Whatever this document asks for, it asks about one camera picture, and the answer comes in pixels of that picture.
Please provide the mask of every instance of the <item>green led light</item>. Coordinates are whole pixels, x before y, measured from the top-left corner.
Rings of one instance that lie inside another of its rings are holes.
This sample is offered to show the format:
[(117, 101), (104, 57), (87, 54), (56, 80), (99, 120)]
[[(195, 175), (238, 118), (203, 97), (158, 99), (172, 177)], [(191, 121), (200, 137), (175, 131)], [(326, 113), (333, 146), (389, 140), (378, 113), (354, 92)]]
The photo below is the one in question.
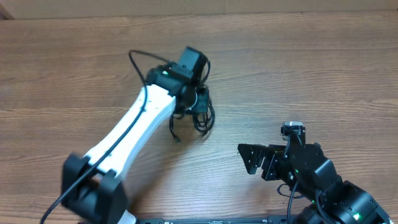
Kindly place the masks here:
[(354, 215), (355, 220), (359, 220), (359, 218), (361, 218), (361, 216), (359, 215), (359, 213)]

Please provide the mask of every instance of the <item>black cable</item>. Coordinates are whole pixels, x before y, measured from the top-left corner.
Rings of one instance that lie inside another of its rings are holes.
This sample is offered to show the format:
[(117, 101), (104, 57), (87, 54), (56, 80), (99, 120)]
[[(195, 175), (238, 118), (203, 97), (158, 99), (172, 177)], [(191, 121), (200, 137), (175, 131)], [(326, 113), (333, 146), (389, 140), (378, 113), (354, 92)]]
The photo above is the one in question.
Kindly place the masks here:
[(159, 55), (152, 54), (152, 53), (149, 53), (149, 52), (145, 52), (145, 51), (141, 51), (141, 50), (130, 50), (130, 54), (132, 52), (137, 53), (137, 54), (141, 54), (141, 55), (146, 55), (148, 57), (152, 57), (154, 59), (161, 60), (161, 61), (166, 62), (166, 63), (170, 62), (170, 60), (167, 60), (166, 58), (163, 58), (163, 57), (161, 57)]
[(300, 146), (303, 146), (303, 143), (301, 142), (300, 136), (296, 132), (293, 132), (293, 134), (291, 134), (291, 135), (296, 136), (296, 138), (298, 140), (298, 143), (300, 143)]
[(148, 89), (146, 86), (146, 81), (144, 76), (142, 75), (141, 71), (139, 70), (137, 64), (135, 63), (134, 59), (132, 58), (131, 53), (132, 52), (136, 52), (134, 50), (130, 50), (129, 52), (129, 58), (130, 61), (132, 63), (132, 65), (134, 66), (134, 68), (136, 69), (139, 78), (142, 81), (142, 84), (144, 85), (144, 89), (145, 89), (145, 98), (144, 98), (144, 103), (141, 106), (141, 110), (138, 112), (136, 118), (134, 118), (134, 121), (130, 124), (130, 126), (123, 132), (123, 134), (118, 138), (118, 140), (116, 140), (115, 143), (113, 143), (113, 145), (104, 153), (104, 155), (98, 159), (98, 161), (96, 163), (94, 163), (94, 165), (92, 165), (84, 174), (82, 174), (79, 179), (77, 179), (66, 191), (64, 191), (63, 194), (61, 194), (61, 196), (58, 197), (58, 199), (56, 199), (56, 201), (54, 201), (54, 203), (49, 207), (49, 209), (47, 209), (47, 211), (44, 213), (43, 217), (40, 220), (40, 224), (44, 224), (44, 221), (47, 219), (47, 217), (50, 215), (50, 213), (52, 212), (52, 210), (55, 209), (55, 207), (61, 203), (61, 201), (73, 190), (77, 187), (77, 185), (79, 185), (82, 181), (86, 180), (89, 176), (94, 174), (95, 169), (111, 154), (111, 152), (113, 151), (113, 149), (123, 140), (123, 138), (127, 135), (127, 133), (131, 130), (131, 128), (136, 124), (137, 120), (139, 119), (139, 117), (141, 116), (141, 114), (143, 112), (145, 112), (145, 105), (147, 103), (147, 99), (148, 99)]
[[(303, 142), (301, 141), (300, 136), (296, 132), (292, 132), (291, 134), (289, 134), (290, 140), (292, 140), (292, 136), (295, 136), (298, 139), (298, 143), (300, 144), (300, 146), (303, 146)], [(290, 149), (290, 143), (289, 143), (289, 147), (287, 147), (284, 152), (284, 157), (287, 155), (287, 152), (289, 151), (289, 149)]]
[(315, 204), (317, 205), (317, 209), (321, 217), (329, 224), (336, 224), (332, 222), (329, 218), (326, 217), (325, 213), (323, 212), (321, 205), (319, 203), (319, 196), (322, 194), (321, 190), (316, 189), (315, 190)]
[(202, 136), (205, 136), (214, 126), (214, 122), (216, 119), (216, 113), (214, 112), (213, 104), (211, 103), (211, 99), (209, 99), (209, 111), (208, 113), (194, 113), (192, 114), (193, 126), (197, 131), (202, 133)]
[(287, 205), (287, 224), (291, 224), (290, 222), (290, 210), (292, 209), (292, 202), (294, 198), (294, 192), (297, 190), (297, 186), (299, 186), (299, 182), (296, 180), (294, 187), (292, 189), (292, 193), (290, 193), (289, 204)]
[[(211, 63), (209, 60), (207, 60), (207, 72), (205, 77), (203, 77), (200, 81), (199, 86), (197, 89), (201, 88), (206, 88), (205, 87), (205, 82), (207, 78), (209, 77), (210, 74), (210, 67)], [(208, 109), (210, 111), (210, 114), (208, 113), (192, 113), (192, 121), (193, 121), (193, 127), (202, 133), (202, 137), (205, 136), (214, 126), (215, 119), (216, 119), (216, 114), (214, 111), (213, 104), (211, 103), (211, 99), (209, 99), (209, 105)], [(177, 119), (182, 119), (184, 116), (184, 113), (180, 114), (180, 117), (177, 117)], [(180, 138), (174, 133), (174, 121), (173, 119), (175, 117), (175, 113), (171, 115), (170, 120), (169, 120), (169, 129), (170, 132), (172, 133), (172, 136), (174, 138), (175, 142), (180, 142)]]
[[(276, 192), (278, 192), (278, 194), (280, 194), (281, 196), (285, 196), (285, 197), (290, 197), (289, 195), (283, 194), (280, 189), (284, 186), (288, 186), (287, 184), (281, 184), (279, 185), (279, 187), (276, 189)], [(299, 196), (294, 196), (294, 199), (300, 199), (300, 198), (304, 198), (304, 195), (299, 195)]]

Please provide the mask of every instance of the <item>wood grain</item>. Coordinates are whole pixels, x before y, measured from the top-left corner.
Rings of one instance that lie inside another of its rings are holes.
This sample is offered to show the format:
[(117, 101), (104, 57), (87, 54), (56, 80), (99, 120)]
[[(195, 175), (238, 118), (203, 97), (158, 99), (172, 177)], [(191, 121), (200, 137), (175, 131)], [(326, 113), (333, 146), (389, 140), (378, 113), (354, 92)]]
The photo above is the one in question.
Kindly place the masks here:
[(396, 10), (397, 0), (1, 0), (15, 19)]
[[(164, 123), (125, 188), (138, 217), (285, 213), (277, 182), (247, 175), (239, 143), (283, 144), (301, 120), (345, 180), (398, 219), (398, 12), (280, 13), (1, 21), (0, 223), (38, 223), (60, 191), (71, 152), (84, 154), (118, 122), (141, 84), (129, 49), (210, 58), (216, 125)], [(158, 62), (137, 57), (143, 71)], [(292, 212), (308, 205), (295, 200)], [(75, 223), (62, 207), (48, 223)]]

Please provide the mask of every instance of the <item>black plastic part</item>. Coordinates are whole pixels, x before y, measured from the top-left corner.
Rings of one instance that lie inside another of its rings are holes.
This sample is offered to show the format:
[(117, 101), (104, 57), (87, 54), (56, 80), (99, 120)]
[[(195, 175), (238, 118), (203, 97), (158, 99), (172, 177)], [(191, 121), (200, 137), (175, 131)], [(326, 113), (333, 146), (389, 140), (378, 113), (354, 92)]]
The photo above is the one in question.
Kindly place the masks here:
[(190, 113), (203, 113), (207, 114), (209, 102), (210, 102), (210, 94), (209, 89), (207, 88), (199, 88), (197, 90), (198, 101), (194, 107), (192, 107)]
[(325, 205), (328, 214), (341, 223), (388, 223), (387, 213), (372, 196), (348, 181), (344, 181), (334, 200)]
[(261, 167), (267, 147), (252, 144), (239, 144), (238, 151), (243, 159), (248, 174), (255, 174), (257, 168)]
[[(320, 144), (303, 144), (305, 142), (303, 126), (285, 125), (282, 126), (281, 133), (289, 136), (287, 146), (239, 144), (238, 151), (249, 174), (255, 174), (257, 167), (264, 160), (262, 164), (264, 180), (282, 179), (290, 189), (298, 181), (297, 191), (313, 202), (317, 201), (315, 192), (319, 190), (322, 192), (319, 206), (323, 213), (319, 213), (317, 206), (311, 205), (294, 223), (390, 222), (388, 214), (367, 192), (348, 181), (342, 181), (332, 161), (324, 156)], [(323, 220), (324, 213), (330, 220)]]
[(324, 222), (314, 204), (305, 207), (295, 219), (295, 223), (298, 224), (323, 224)]
[[(62, 171), (62, 193), (89, 167), (89, 158), (71, 154)], [(127, 197), (122, 182), (110, 170), (100, 181), (91, 177), (70, 192), (62, 205), (93, 224), (117, 224), (127, 209)]]
[(191, 84), (192, 71), (179, 67), (175, 62), (168, 65), (159, 65), (149, 70), (147, 83), (158, 85), (169, 91), (170, 96), (181, 94), (182, 87)]
[(287, 224), (286, 215), (270, 215), (264, 218), (204, 218), (163, 220), (162, 218), (138, 219), (137, 224)]
[(200, 84), (203, 68), (205, 67), (207, 61), (208, 59), (203, 53), (191, 47), (187, 47), (182, 53), (178, 64), (182, 68), (192, 71), (192, 77), (190, 78), (193, 85), (198, 86)]
[(262, 175), (261, 178), (264, 180), (280, 180), (281, 171), (279, 170), (280, 163), (283, 162), (284, 146), (270, 145), (267, 147), (266, 159), (262, 164)]

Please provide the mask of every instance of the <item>black robotic arm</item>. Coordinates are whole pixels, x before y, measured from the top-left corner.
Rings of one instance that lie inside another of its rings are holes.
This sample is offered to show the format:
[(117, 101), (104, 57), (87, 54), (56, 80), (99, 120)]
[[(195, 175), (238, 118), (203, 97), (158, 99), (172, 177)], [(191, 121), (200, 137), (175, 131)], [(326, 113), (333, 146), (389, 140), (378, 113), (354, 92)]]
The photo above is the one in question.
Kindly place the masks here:
[[(301, 122), (284, 123), (280, 133), (286, 146), (239, 144), (238, 151), (249, 174), (255, 174), (261, 167), (264, 180), (283, 180), (290, 187), (288, 224), (392, 224), (370, 194), (347, 180), (342, 181), (321, 145), (305, 143), (305, 126)], [(295, 191), (313, 204), (291, 221)]]

